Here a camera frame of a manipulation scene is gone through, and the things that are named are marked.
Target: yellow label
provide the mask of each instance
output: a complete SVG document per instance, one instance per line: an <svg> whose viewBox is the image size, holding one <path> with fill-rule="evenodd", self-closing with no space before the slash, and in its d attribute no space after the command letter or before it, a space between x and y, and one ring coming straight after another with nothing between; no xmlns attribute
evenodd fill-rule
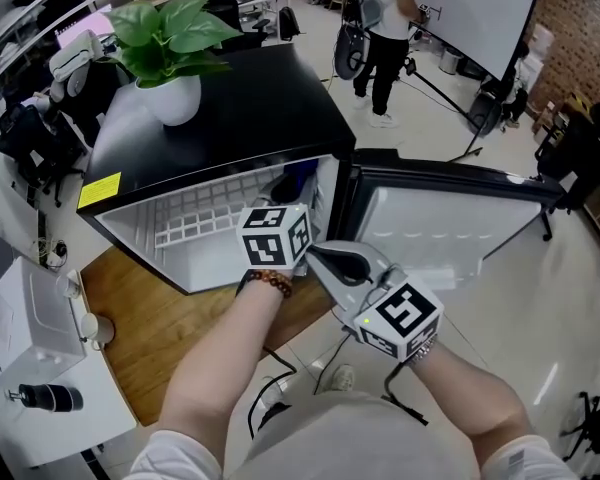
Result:
<svg viewBox="0 0 600 480"><path fill-rule="evenodd" d="M94 181L82 187L80 192L80 201L78 201L78 208L89 206L90 204L97 203L108 197L113 197L118 193L118 186L120 185L121 172L102 178L101 180Z"/></svg>

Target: potted plant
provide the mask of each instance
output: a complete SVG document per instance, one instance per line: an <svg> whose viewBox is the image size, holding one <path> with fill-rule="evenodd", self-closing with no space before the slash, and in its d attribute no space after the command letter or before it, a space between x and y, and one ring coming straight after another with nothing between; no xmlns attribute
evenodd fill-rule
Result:
<svg viewBox="0 0 600 480"><path fill-rule="evenodd" d="M207 1L172 0L160 11L139 1L107 13L119 47L113 58L138 78L142 102L169 126L198 111L200 75L229 69L207 48L241 34L203 11Z"/></svg>

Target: whiteboard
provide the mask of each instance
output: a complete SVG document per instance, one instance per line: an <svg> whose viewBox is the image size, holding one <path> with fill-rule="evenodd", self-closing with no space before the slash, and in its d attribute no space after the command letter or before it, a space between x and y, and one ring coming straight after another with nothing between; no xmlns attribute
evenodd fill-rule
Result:
<svg viewBox="0 0 600 480"><path fill-rule="evenodd" d="M431 7L425 29L502 79L535 0L416 0Z"/></svg>

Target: open fridge door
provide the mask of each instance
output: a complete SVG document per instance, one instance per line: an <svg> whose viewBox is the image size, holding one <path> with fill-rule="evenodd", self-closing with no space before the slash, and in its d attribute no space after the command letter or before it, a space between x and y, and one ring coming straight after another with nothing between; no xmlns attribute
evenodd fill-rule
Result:
<svg viewBox="0 0 600 480"><path fill-rule="evenodd" d="M337 236L372 245L434 291L453 290L562 195L550 180L358 150Z"/></svg>

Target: white wire rack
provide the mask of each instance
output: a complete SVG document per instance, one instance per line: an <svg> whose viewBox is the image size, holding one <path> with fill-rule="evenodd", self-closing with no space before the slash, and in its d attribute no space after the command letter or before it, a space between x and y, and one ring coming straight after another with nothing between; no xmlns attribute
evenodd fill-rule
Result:
<svg viewBox="0 0 600 480"><path fill-rule="evenodd" d="M253 202L264 185L282 172L282 167L250 172L196 185L156 200L156 249L234 229L242 209Z"/></svg>

